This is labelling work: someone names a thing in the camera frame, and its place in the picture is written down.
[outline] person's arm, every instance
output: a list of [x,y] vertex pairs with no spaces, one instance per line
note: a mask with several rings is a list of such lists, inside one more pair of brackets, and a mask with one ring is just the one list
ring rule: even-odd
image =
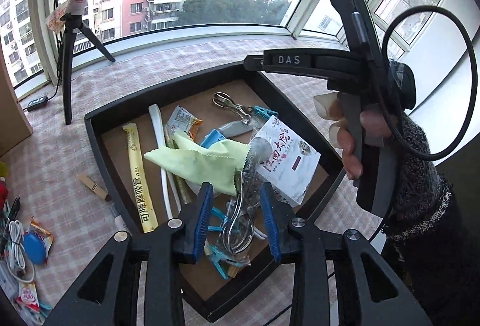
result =
[[[322,104],[324,110],[318,110]],[[349,179],[360,177],[363,167],[353,155],[355,141],[341,119],[339,105],[330,97],[317,98],[316,106],[321,117],[340,120],[332,124],[330,142],[343,149]],[[364,112],[361,123],[370,135],[391,137],[381,114]],[[414,148],[429,152],[423,130],[407,116],[402,131]],[[382,254],[388,254],[387,261],[410,285],[434,326],[476,324],[480,319],[480,251],[462,227],[452,186],[433,163],[416,159],[399,146],[397,152],[400,179],[392,215],[383,229],[387,242]]]

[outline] yellow packaged straw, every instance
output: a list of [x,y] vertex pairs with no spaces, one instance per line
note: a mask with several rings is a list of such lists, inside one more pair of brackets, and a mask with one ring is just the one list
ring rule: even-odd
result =
[[133,189],[138,214],[140,215],[140,221],[142,222],[143,232],[150,232],[158,227],[158,221],[148,191],[145,170],[143,169],[137,124],[125,124],[123,130],[127,132],[128,160],[130,161],[131,180],[134,186]]

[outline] black pen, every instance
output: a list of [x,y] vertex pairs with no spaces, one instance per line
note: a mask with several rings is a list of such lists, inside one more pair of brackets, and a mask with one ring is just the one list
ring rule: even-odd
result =
[[10,213],[8,214],[7,222],[5,225],[5,229],[3,230],[3,236],[2,236],[2,241],[0,242],[0,256],[3,256],[3,253],[5,252],[5,246],[7,245],[8,238],[10,236],[10,231],[8,229],[8,226],[10,225],[10,222],[13,222],[14,220],[17,219],[18,211],[20,211],[20,197],[17,197],[15,201],[13,202],[13,205],[11,206]]

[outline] white wall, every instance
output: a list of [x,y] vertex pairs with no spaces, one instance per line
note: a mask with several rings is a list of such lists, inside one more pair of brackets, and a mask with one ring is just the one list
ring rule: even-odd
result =
[[[480,60],[480,31],[473,40],[477,62]],[[480,62],[477,65],[480,73]],[[470,98],[471,68],[467,54],[464,54],[450,75],[420,105],[410,117],[420,125],[427,134],[431,152],[439,152],[447,147],[457,136],[465,119]],[[455,150],[465,146],[480,132],[480,90],[470,126]]]
[[[439,6],[454,13],[473,38],[480,25],[480,10],[474,0],[441,0]],[[412,49],[400,61],[415,75],[417,106],[442,82],[466,50],[462,35],[447,17],[433,15]]]

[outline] tripod leg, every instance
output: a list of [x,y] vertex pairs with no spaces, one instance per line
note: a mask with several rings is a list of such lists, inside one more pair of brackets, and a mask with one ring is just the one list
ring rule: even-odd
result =
[[71,61],[74,57],[74,45],[77,34],[65,29],[63,34],[62,54],[62,91],[63,111],[65,112],[65,124],[71,124]]
[[95,36],[95,34],[90,30],[89,27],[87,27],[84,23],[80,26],[80,31],[85,35],[86,38],[88,38],[91,43],[100,51],[103,53],[103,55],[110,61],[115,61],[115,58],[108,52],[105,48],[105,46],[100,42],[100,40]]

